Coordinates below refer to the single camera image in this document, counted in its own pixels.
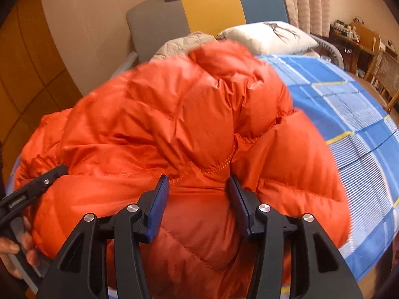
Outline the person left hand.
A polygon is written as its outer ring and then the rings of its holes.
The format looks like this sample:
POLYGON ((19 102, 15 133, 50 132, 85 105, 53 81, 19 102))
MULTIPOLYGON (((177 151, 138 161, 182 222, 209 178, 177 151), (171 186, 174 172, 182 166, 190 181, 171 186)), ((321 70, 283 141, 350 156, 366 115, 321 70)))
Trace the person left hand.
MULTIPOLYGON (((32 267, 38 267, 40 260, 39 254, 36 251, 34 241, 32 239, 31 230, 32 226, 26 217, 23 217, 24 222, 24 233, 22 235, 22 247, 26 251, 26 259, 32 267)), ((3 262, 6 270, 16 277, 22 279, 20 272, 14 266, 13 262, 9 258, 10 254, 18 254, 20 252, 20 246, 8 238, 1 236, 1 261, 3 262)))

